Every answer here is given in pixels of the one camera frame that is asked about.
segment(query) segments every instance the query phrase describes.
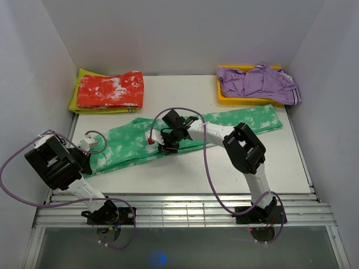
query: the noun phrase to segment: yellow-green folded garment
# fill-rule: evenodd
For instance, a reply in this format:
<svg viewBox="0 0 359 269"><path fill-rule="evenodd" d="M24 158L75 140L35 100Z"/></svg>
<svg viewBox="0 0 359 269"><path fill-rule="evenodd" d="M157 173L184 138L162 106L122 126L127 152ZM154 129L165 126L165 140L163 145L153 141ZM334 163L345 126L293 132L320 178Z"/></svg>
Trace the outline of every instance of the yellow-green folded garment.
<svg viewBox="0 0 359 269"><path fill-rule="evenodd" d="M247 123L258 135L282 128L272 105L257 106L255 108L231 110L227 112L204 114L206 121L224 126L236 126L240 122ZM163 158L166 155L158 152L156 144L148 145L145 132L152 124L152 119L137 118L131 123L109 130L106 134L107 148L101 154L93 154L90 166L95 174L108 173L128 166L142 164L147 161ZM167 125L158 119L154 128L161 130ZM93 151L101 150L104 141L99 140L99 146ZM202 141L183 140L179 143L179 153L203 149Z"/></svg>
<svg viewBox="0 0 359 269"><path fill-rule="evenodd" d="M81 79L84 75L107 77L107 76L96 74L96 73L86 71L86 70L80 68L79 76L77 77L77 80L76 80L75 92L73 93L73 97L71 99L70 105L68 106L69 111L74 112L76 114L113 114L113 113L129 113L129 112L137 111L137 108L112 108L112 109L79 108L76 105L77 104L77 92L79 90Z"/></svg>

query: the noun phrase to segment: white table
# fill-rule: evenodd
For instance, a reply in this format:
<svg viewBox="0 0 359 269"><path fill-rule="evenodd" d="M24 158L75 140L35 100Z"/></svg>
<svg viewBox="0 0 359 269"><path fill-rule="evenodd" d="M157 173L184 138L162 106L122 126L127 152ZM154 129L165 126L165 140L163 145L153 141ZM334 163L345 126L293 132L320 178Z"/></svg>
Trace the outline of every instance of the white table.
<svg viewBox="0 0 359 269"><path fill-rule="evenodd" d="M200 113L223 112L243 106L217 102L215 76L146 76L144 108L133 114L80 115L73 135L78 143L87 130L106 132L137 117L153 118L165 108L182 106ZM265 169L270 188L278 193L310 193L302 161L284 108L276 108L283 129L259 135L266 147ZM249 193L244 176L231 164L225 149L208 149L208 162L217 192ZM88 182L103 193L211 193L203 152L172 155L115 172L97 175Z"/></svg>

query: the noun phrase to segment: yellow cloth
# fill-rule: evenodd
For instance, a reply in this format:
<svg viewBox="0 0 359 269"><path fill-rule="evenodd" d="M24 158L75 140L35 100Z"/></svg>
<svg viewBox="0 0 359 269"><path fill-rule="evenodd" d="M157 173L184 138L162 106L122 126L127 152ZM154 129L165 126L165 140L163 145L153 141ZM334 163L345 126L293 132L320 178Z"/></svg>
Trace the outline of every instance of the yellow cloth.
<svg viewBox="0 0 359 269"><path fill-rule="evenodd" d="M81 79L84 75L107 77L107 76L92 73L90 71L86 71L86 70L80 68L79 76L77 77L77 80L76 80L75 92L73 93L73 97L71 99L70 105L68 106L69 111L74 112L76 114L113 114L113 113L129 113L129 112L137 111L137 108L112 108L112 109L79 108L76 105L77 104L77 92L79 90Z"/></svg>

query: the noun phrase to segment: green tie-dye garment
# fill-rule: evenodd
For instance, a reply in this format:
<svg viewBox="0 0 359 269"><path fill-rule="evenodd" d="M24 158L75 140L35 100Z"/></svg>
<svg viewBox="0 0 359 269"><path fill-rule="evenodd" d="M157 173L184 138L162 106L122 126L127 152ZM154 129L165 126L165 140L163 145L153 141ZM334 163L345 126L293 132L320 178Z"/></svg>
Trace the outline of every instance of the green tie-dye garment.
<svg viewBox="0 0 359 269"><path fill-rule="evenodd" d="M224 126L236 126L244 122L256 134L274 131L283 126L272 105L204 114L204 118L210 123ZM107 149L101 154L91 155L90 165L93 175L165 157L164 153L158 152L156 143L153 145L147 143L145 132L150 129L151 123L152 119L137 118L127 125L109 130L105 134ZM154 128L161 130L167 128L167 125L163 120L158 119ZM99 140L99 146L93 151L101 150L104 146L101 137L96 138ZM203 142L183 140L179 143L179 147L179 153L200 150L203 148Z"/></svg>

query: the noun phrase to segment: cable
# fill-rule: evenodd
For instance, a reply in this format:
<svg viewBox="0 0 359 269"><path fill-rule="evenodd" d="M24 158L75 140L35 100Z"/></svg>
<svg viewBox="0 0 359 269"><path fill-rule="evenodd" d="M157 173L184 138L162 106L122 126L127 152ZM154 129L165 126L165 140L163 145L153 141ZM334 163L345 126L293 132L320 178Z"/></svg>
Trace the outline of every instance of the cable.
<svg viewBox="0 0 359 269"><path fill-rule="evenodd" d="M94 133L98 133L99 135L102 136L102 138L104 139L104 142L105 142L105 147L101 150L101 151L97 151L97 152L90 152L90 151L85 151L85 150L82 150L81 148L77 147L74 143L72 143L66 136L63 136L62 134L59 134L57 132L47 132L46 134L47 135L56 135L56 136L59 136L59 137L62 137L63 139L65 139L67 142L69 142L72 146L74 146L75 148L77 148L78 150L81 150L82 152L84 153L88 153L88 154L98 154L98 153L101 153L105 150L105 148L107 147L107 140L106 138L104 137L103 134L101 134L100 132L97 132L97 131L88 131L86 134L88 134L89 132L94 132ZM37 137L35 138L34 140L32 140L31 142L29 142L28 144L26 144L24 147L22 147L21 149L19 149L18 151L16 151L14 154L12 154L4 163L3 165L0 167L0 188L7 194L9 195L10 197L14 198L15 200L21 202L21 203L24 203L26 205L29 205L29 206L35 206L35 207L40 207L40 208L54 208L54 207L61 207L61 206L68 206L68 205L71 205L73 203L78 203L78 202L84 202L84 201L89 201L89 200L97 200L97 201L119 201L119 202L122 202L124 204L126 204L130 210L131 210L131 213L133 214L134 216L134 229L133 229L133 232L132 232L132 235L131 235L131 238L129 239L129 241L121 246L121 247L118 247L116 245L109 245L110 247L113 247L113 248L116 248L116 249L125 249L126 247L128 247L128 245L131 244L131 242L133 241L134 237L135 237L135 233L136 233L136 220L135 220L135 212L134 212L134 209L132 208L132 206L125 200L123 199L120 199L120 198L82 198L82 199L77 199L77 200L74 200L74 201L70 201L70 202L65 202L65 203L59 203L57 205L42 205L41 203L34 203L34 202L30 202L30 201L27 201L25 199L22 199L20 198L19 196L16 196L15 194L13 194L12 192L10 192L4 185L3 181L2 181L2 174L3 174L3 171L6 167L6 165L13 159L15 158L21 151L23 151L24 149L26 149L27 147L29 147L30 145L32 145L34 142L40 140L41 137Z"/></svg>
<svg viewBox="0 0 359 269"><path fill-rule="evenodd" d="M234 212L232 210L230 210L223 202L222 200L219 198L219 195L217 194L214 186L213 186L213 182L212 182L212 179L211 179L211 176L210 176L210 173L209 173L209 167L208 167L208 161L207 161L207 151L206 151L206 144L207 144L207 130L206 130L206 120L204 119L203 115L195 110L192 110L192 109L189 109L189 108L181 108L181 107L174 107L174 108L166 108L164 110L162 110L161 112L159 112L157 114L157 116L153 119L152 121L152 125L151 125L151 129L150 129L150 138L152 138L152 130L153 130L153 127L154 127L154 124L155 124L155 121L158 119L158 117L163 114L164 112L166 111L169 111L169 110L172 110L172 109L180 109L180 110L186 110L186 111L189 111L189 112L192 112L192 113L195 113L197 114L202 122L203 122L203 130L204 130L204 133L203 133L203 157L204 157L204 167L205 167L205 170L206 170L206 175L207 175L207 178L208 178L208 182L209 182L209 185L210 185L210 188L213 192L213 195L215 196L215 198L217 199L218 203L223 207L224 210L226 210L228 213L230 213L231 215L233 216L242 216L242 215L245 215L247 214L248 212L250 212L267 194L270 194L272 193L273 195L275 195L282 207L282 211L283 211L283 217L282 217L282 223L280 225L280 229L277 233L277 235L270 241L268 242L261 242L261 243L264 243L264 244L269 244L269 243L272 243L274 242L275 240L278 239L278 237L280 236L280 234L282 233L282 230L283 230L283 226L284 226L284 222L285 222L285 219L286 219L286 212L284 210L284 206L283 206L283 202L282 200L280 199L280 197L278 196L277 193L271 191L271 192L265 192L263 193L257 201L255 201L253 203L252 206L250 206L248 209L242 211L242 212Z"/></svg>

